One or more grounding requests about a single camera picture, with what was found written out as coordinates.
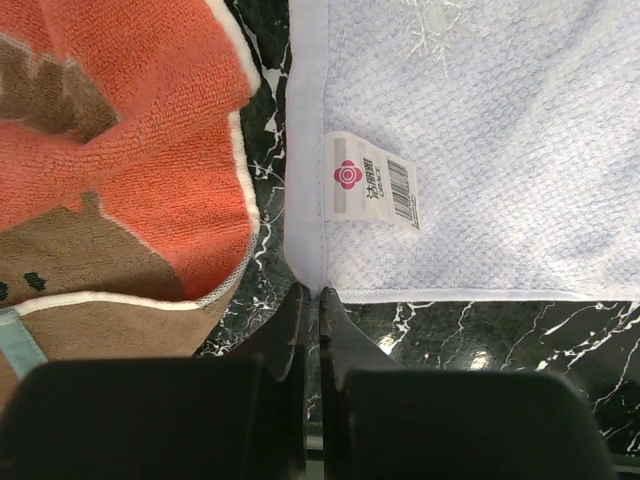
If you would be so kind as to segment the white towel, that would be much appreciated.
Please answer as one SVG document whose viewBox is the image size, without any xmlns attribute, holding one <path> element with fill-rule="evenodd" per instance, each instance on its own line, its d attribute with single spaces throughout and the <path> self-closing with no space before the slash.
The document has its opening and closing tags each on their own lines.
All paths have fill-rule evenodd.
<svg viewBox="0 0 640 480">
<path fill-rule="evenodd" d="M 293 1 L 284 255 L 348 303 L 639 297 L 635 1 Z"/>
</svg>

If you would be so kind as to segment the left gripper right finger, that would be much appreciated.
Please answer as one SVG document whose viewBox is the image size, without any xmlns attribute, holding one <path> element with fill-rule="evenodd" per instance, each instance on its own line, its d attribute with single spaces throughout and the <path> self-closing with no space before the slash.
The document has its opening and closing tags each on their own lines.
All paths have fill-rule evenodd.
<svg viewBox="0 0 640 480">
<path fill-rule="evenodd" d="M 319 305 L 324 474 L 329 479 L 612 479 L 580 392 L 537 372 L 400 366 Z"/>
</svg>

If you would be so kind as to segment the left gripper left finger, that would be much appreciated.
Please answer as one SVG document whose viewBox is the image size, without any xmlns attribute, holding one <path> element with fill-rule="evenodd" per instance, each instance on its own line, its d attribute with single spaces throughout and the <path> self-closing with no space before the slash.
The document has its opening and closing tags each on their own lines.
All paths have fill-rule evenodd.
<svg viewBox="0 0 640 480">
<path fill-rule="evenodd" d="M 1 418 L 5 479 L 296 479 L 310 294 L 220 357 L 60 361 Z"/>
</svg>

